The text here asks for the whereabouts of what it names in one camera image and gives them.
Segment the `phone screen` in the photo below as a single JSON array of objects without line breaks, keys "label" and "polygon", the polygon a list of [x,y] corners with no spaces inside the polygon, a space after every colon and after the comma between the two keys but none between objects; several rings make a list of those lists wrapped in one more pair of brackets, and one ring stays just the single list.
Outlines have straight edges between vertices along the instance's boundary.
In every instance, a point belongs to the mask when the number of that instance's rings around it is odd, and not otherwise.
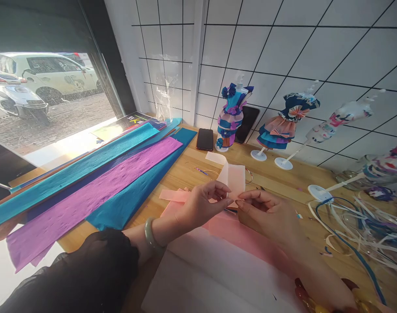
[{"label": "phone screen", "polygon": [[245,142],[246,137],[248,136],[249,132],[252,129],[252,126],[254,125],[258,117],[259,109],[256,109],[254,107],[244,106],[242,108],[242,112],[243,112],[242,125],[238,128],[238,131],[236,132],[236,136],[235,136],[235,142],[239,144],[243,144]]},{"label": "phone screen", "polygon": [[213,130],[200,128],[197,136],[197,149],[213,151]]}]

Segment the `black sleeve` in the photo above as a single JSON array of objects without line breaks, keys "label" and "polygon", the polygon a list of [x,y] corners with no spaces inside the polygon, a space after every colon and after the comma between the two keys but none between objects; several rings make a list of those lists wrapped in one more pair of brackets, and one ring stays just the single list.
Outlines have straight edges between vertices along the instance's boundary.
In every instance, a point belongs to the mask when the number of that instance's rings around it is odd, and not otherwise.
[{"label": "black sleeve", "polygon": [[138,249],[121,231],[93,233],[77,251],[60,254],[24,280],[0,313],[120,312],[138,259]]}]

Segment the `wooden table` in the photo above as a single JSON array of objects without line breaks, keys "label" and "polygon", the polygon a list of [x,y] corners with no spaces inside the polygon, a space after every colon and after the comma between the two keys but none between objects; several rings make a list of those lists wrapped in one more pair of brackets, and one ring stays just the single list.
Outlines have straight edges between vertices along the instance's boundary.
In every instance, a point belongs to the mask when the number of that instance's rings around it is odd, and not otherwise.
[{"label": "wooden table", "polygon": [[[187,125],[181,126],[197,131],[194,127],[189,127]],[[177,190],[178,188],[185,187],[188,187],[191,190],[196,185],[203,184],[209,180],[217,178],[217,174],[214,172],[208,172],[209,176],[206,176],[195,169],[195,167],[198,167],[202,170],[214,170],[219,173],[222,168],[221,165],[205,159],[207,152],[197,150],[196,141],[197,136],[191,141],[184,153],[178,158],[175,164],[161,180],[160,184],[143,203],[137,214],[129,221],[126,228],[143,224],[150,216],[158,218],[161,215],[168,204],[168,201],[159,199],[161,190]],[[313,198],[307,191],[307,186],[310,184],[317,184],[324,187],[334,185],[336,182],[333,179],[331,172],[297,160],[292,160],[294,165],[292,170],[282,170],[274,164],[274,159],[277,157],[275,153],[266,151],[266,155],[268,157],[267,160],[265,162],[259,162],[251,157],[250,152],[252,150],[255,150],[255,147],[234,144],[229,148],[229,151],[223,155],[226,156],[230,164],[245,165],[246,168],[253,173],[254,180],[250,185],[246,186],[246,190],[252,190],[256,189],[256,187],[262,186],[267,191],[284,198],[288,198],[294,205],[297,212],[303,216],[303,219],[300,219],[299,221],[305,234],[319,252],[324,252],[324,247],[326,245],[325,237],[329,233],[318,221],[309,219],[309,217],[312,218],[313,216],[311,215],[306,203],[313,200]],[[335,190],[332,194],[334,196],[346,198],[350,201],[353,201],[353,196],[355,195],[354,192],[345,188]],[[368,201],[373,202],[380,208],[383,207],[382,203],[375,202],[371,199],[368,199]],[[326,213],[321,213],[321,215],[322,219],[324,218],[325,221],[331,223],[331,220],[328,219],[328,215]],[[59,243],[66,252],[73,252],[82,245],[89,234],[96,231],[96,228],[87,221],[84,221],[62,237],[59,240]],[[337,241],[332,240],[332,242],[337,246]],[[346,247],[342,245],[341,247],[342,250],[346,252],[349,251]],[[375,293],[368,274],[355,256],[344,256],[335,251],[332,253],[333,257],[324,257],[324,260],[331,268],[333,268],[341,277],[346,277],[354,281],[365,291],[371,294]],[[388,305],[397,310],[396,275],[389,274],[385,269],[377,266],[376,263],[371,262],[370,264],[379,279],[379,284],[387,299]],[[145,292],[147,291],[149,283],[153,278],[158,265],[159,260],[150,260],[150,262],[140,269],[139,277],[132,286],[131,292],[127,297],[127,305],[123,312],[129,311],[128,308],[130,308],[130,312],[140,311],[140,304],[142,303]]]}]

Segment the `motorcycle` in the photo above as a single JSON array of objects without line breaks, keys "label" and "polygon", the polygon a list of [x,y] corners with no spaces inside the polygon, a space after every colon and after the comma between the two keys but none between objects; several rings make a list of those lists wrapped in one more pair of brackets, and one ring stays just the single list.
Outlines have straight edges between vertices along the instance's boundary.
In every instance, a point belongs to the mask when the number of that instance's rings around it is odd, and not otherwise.
[{"label": "motorcycle", "polygon": [[7,114],[27,120],[35,118],[46,127],[51,125],[48,119],[48,104],[27,87],[24,78],[0,73],[0,109]]}]

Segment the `brick pavement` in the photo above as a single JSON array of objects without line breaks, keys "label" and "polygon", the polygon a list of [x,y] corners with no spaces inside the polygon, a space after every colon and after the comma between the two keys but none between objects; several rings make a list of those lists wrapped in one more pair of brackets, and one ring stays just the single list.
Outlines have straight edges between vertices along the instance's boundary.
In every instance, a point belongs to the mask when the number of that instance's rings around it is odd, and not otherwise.
[{"label": "brick pavement", "polygon": [[99,93],[50,107],[50,127],[18,117],[0,120],[0,143],[25,155],[114,116],[106,95]]}]

